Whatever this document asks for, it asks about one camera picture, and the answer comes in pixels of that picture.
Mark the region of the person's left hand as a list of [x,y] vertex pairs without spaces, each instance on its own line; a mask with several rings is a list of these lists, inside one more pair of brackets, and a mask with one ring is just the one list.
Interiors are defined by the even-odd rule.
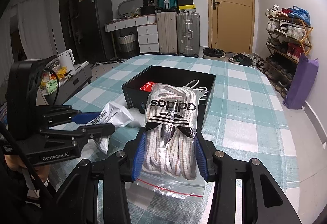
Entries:
[[[22,172],[27,170],[27,167],[22,162],[21,158],[17,155],[5,155],[4,156],[7,166],[13,171]],[[38,174],[41,181],[44,183],[48,179],[50,172],[50,165],[34,167],[34,170]]]

